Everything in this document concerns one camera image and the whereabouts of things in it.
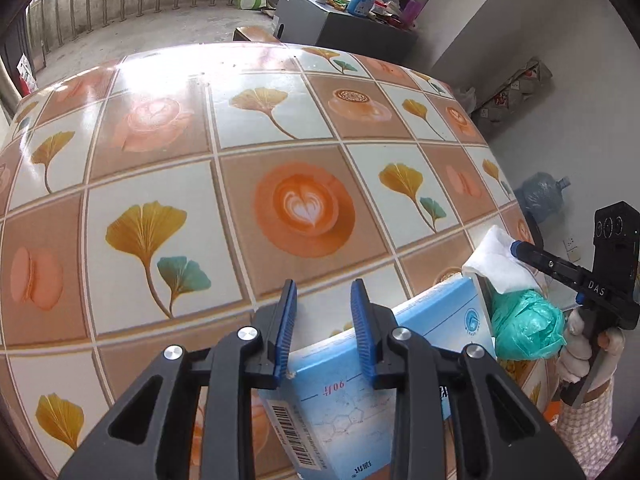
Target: green plastic bag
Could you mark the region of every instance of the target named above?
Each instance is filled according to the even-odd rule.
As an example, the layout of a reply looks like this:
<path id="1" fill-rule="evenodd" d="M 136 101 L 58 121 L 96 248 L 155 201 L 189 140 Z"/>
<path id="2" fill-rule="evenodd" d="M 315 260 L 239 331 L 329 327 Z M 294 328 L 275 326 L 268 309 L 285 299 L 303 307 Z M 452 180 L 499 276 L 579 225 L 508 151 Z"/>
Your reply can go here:
<path id="1" fill-rule="evenodd" d="M 564 315 L 535 290 L 494 294 L 491 324 L 495 354 L 501 359 L 533 361 L 558 353 L 566 344 Z"/>

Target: barcode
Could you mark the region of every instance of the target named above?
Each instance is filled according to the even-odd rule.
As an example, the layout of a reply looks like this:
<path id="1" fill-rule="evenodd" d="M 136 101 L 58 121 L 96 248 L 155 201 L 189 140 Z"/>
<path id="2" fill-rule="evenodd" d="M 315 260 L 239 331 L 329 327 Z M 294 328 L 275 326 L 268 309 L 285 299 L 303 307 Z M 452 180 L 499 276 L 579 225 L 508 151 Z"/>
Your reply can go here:
<path id="1" fill-rule="evenodd" d="M 300 465 L 302 467 L 307 466 L 313 469 L 320 469 L 314 459 L 311 458 L 311 455 L 309 455 L 305 444 L 300 439 L 298 430 L 293 425 L 291 415 L 289 415 L 289 410 L 285 406 L 274 406 L 272 404 L 271 407 L 273 409 L 273 413 L 276 416 L 276 419 L 278 420 L 278 423 L 280 424 L 282 433 L 287 439 L 289 447 L 293 450 L 293 453 L 296 454 L 296 458 L 300 462 Z"/>

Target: white glove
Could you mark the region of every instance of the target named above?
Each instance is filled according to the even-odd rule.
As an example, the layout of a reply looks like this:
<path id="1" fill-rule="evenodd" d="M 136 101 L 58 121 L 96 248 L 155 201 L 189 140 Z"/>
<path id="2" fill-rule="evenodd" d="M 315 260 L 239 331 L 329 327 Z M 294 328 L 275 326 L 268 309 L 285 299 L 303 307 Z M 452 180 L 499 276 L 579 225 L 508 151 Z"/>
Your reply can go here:
<path id="1" fill-rule="evenodd" d="M 589 358 L 591 357 L 591 346 L 585 336 L 584 321 L 580 316 L 580 309 L 574 309 L 569 315 L 564 327 L 564 339 L 566 346 L 560 351 L 558 359 L 558 374 L 570 383 L 577 383 L 581 378 L 589 373 Z M 625 335 L 618 327 L 607 328 L 598 336 L 598 345 L 606 350 L 607 354 L 602 361 L 602 366 L 591 382 L 589 391 L 596 389 L 606 383 L 613 372 L 616 371 L 618 361 L 625 348 Z"/>

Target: blue circular logo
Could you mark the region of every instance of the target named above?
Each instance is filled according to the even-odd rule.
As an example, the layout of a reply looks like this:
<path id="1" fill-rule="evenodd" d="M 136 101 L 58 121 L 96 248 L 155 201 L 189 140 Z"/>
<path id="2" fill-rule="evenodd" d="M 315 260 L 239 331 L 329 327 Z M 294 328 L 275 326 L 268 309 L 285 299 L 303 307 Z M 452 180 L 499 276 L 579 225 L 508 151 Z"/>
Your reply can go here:
<path id="1" fill-rule="evenodd" d="M 475 335 L 480 328 L 480 317 L 474 308 L 470 308 L 466 311 L 465 328 L 469 335 Z"/>

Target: blue tip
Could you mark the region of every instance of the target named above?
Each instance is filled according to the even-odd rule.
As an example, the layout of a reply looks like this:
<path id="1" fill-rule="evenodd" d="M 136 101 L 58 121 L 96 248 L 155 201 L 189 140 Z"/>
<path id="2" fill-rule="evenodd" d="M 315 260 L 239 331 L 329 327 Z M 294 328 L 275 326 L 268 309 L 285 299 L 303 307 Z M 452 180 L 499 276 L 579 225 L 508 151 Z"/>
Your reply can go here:
<path id="1" fill-rule="evenodd" d="M 513 255 L 514 258 L 518 257 L 518 255 L 516 253 L 518 252 L 518 246 L 521 243 L 522 242 L 520 240 L 516 240 L 513 244 L 511 244 L 511 254 Z"/>
<path id="2" fill-rule="evenodd" d="M 281 379 L 287 371 L 291 337 L 293 336 L 293 323 L 296 320 L 297 309 L 298 289 L 296 283 L 291 282 L 291 286 L 287 291 L 287 297 L 285 298 L 284 312 L 282 314 L 282 321 L 280 322 L 278 337 L 276 338 L 275 368 L 273 373 L 278 379 Z"/>
<path id="3" fill-rule="evenodd" d="M 358 356 L 362 374 L 372 381 L 376 377 L 376 346 L 367 319 L 366 307 L 369 298 L 362 280 L 351 283 L 351 318 L 358 343 Z"/>

